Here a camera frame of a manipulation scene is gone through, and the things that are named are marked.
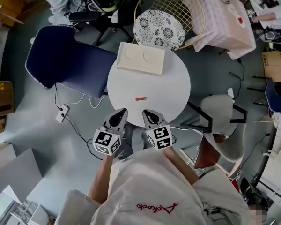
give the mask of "wire chair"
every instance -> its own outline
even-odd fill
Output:
[[[134,21],[136,21],[136,12],[143,0],[139,0],[134,10]],[[185,35],[190,31],[194,31],[197,36],[188,45],[181,46],[179,49],[190,47],[197,41],[205,27],[205,14],[204,10],[198,0],[154,0],[149,10],[160,10],[173,15],[185,30]],[[199,21],[193,23],[192,15],[199,18]]]

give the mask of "gray floor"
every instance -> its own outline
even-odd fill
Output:
[[[70,189],[87,192],[100,161],[91,156],[85,142],[77,136],[71,125],[64,121],[59,124],[55,117],[58,109],[54,104],[55,90],[46,90],[35,82],[25,70],[25,60],[30,48],[30,39],[37,31],[49,25],[47,18],[50,11],[35,17],[30,17],[24,25],[13,28],[9,32],[2,64],[2,80],[11,80],[15,86],[15,113],[8,115],[6,131],[0,136],[0,141],[15,145],[19,154],[32,147],[37,163],[44,179],[39,183],[28,199],[43,205],[51,214],[57,215]],[[77,33],[77,40],[92,44],[97,35],[93,28],[87,28]],[[122,31],[108,33],[102,39],[101,47],[117,52],[121,41],[126,41]],[[267,114],[267,108],[253,105],[257,98],[265,99],[262,93],[249,91],[249,85],[264,87],[264,81],[254,81],[252,75],[263,75],[261,52],[263,43],[258,43],[255,51],[242,57],[246,67],[245,80],[242,82],[240,95],[236,104],[248,111],[247,130],[245,134],[246,155],[251,153],[254,144],[265,133],[271,131],[271,123],[256,123]],[[176,54],[185,63],[191,78],[190,101],[199,104],[200,100],[212,94],[226,93],[232,87],[236,93],[239,82],[229,76],[228,72],[241,75],[242,68],[227,54],[218,55],[220,49],[207,46],[196,53],[191,50],[179,50]],[[58,85],[61,103],[77,102],[81,94],[71,89]],[[81,135],[86,139],[92,138],[106,114],[112,111],[112,105],[106,97],[97,109],[90,107],[88,99],[84,98],[78,105],[70,106],[69,118],[75,123]],[[171,122],[177,126],[181,121],[190,118],[194,112],[190,108]],[[175,149],[189,147],[185,151],[191,156],[196,156],[196,147],[200,142],[200,135],[193,131],[173,130],[177,137]],[[262,161],[262,152],[268,146],[268,137],[258,144],[252,156],[245,164],[245,175],[249,180],[258,172]],[[141,135],[139,129],[133,136],[134,151],[141,150]]]

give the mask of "white floral cushion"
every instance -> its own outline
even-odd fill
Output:
[[[181,23],[159,10],[147,10],[134,23],[134,37],[140,45],[158,45],[169,50],[177,50],[185,39]]]

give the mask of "blue chair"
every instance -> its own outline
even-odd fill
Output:
[[[281,113],[281,94],[277,94],[272,78],[266,86],[266,99],[271,111]]]
[[[72,26],[41,28],[29,51],[26,70],[46,89],[61,83],[92,98],[100,98],[117,55],[77,42],[74,37]]]

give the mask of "round white table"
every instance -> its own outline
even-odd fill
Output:
[[[108,75],[108,95],[115,110],[126,108],[127,121],[145,127],[142,111],[161,113],[167,122],[173,121],[185,108],[191,92],[191,81],[183,61],[165,50],[161,76],[117,69],[116,61]]]

